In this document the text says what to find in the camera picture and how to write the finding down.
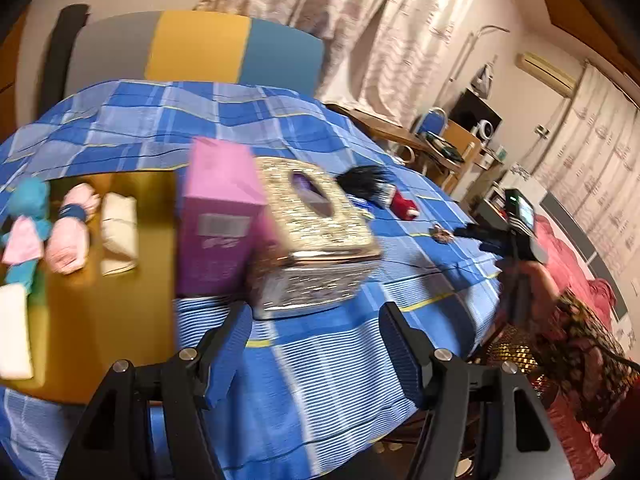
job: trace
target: white curtain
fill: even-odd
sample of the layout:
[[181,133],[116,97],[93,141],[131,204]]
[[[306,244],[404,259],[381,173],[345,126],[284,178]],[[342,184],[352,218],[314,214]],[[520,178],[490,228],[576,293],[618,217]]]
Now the white curtain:
[[243,14],[299,28],[324,41],[316,97],[382,7],[358,107],[408,125],[450,37],[472,0],[202,0],[199,10]]
[[410,126],[473,0],[388,0],[358,108]]
[[613,275],[637,250],[640,114],[588,64],[574,102],[534,173],[574,217]]

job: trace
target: blue plaid tablecloth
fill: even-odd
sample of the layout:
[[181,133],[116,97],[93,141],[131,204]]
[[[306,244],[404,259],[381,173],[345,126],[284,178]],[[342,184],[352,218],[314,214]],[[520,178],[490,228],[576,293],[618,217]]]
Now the blue plaid tablecloth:
[[[331,174],[385,164],[420,208],[411,222],[376,211],[370,226],[383,261],[356,298],[311,316],[254,321],[227,398],[206,412],[228,478],[302,480],[326,473],[415,411],[380,338],[379,307],[395,301],[436,346],[466,356],[494,314],[494,257],[473,240],[434,242],[428,235],[434,222],[454,228],[467,216],[347,118],[296,92],[231,84],[113,81],[60,102],[0,146],[0,223],[25,175],[177,169],[187,163],[193,136],[241,142],[255,155],[298,158]],[[175,301],[177,345],[195,345],[222,323],[227,303]],[[0,401],[0,442],[12,460],[26,478],[53,479],[81,408],[7,388],[0,388]],[[152,422],[158,469],[170,477],[156,409]]]

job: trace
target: blue stuffed toy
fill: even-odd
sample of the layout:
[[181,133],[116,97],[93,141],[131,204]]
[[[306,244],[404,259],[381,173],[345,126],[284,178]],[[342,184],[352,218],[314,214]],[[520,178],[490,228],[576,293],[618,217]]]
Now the blue stuffed toy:
[[21,180],[6,208],[14,224],[0,238],[5,247],[2,262],[9,265],[5,282],[23,284],[29,294],[38,260],[43,256],[43,242],[51,234],[51,222],[47,220],[49,183],[34,176]]

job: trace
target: person's hand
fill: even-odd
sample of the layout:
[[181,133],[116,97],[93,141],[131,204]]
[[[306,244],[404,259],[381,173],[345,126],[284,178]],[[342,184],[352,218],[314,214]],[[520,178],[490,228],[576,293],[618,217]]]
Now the person's hand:
[[[537,325],[544,325],[551,318],[560,296],[558,286],[545,266],[537,262],[518,262],[516,267],[513,260],[508,258],[497,261],[495,266],[502,271],[498,275],[501,294],[505,285],[516,278],[516,273],[529,276],[533,295],[531,320]],[[499,318],[504,318],[504,313],[499,312],[497,319]]]

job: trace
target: pink box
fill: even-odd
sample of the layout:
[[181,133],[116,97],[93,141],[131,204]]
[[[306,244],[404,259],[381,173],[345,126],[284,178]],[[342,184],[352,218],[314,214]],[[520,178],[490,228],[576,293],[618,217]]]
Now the pink box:
[[182,191],[178,294],[235,292],[266,205],[248,147],[195,137]]

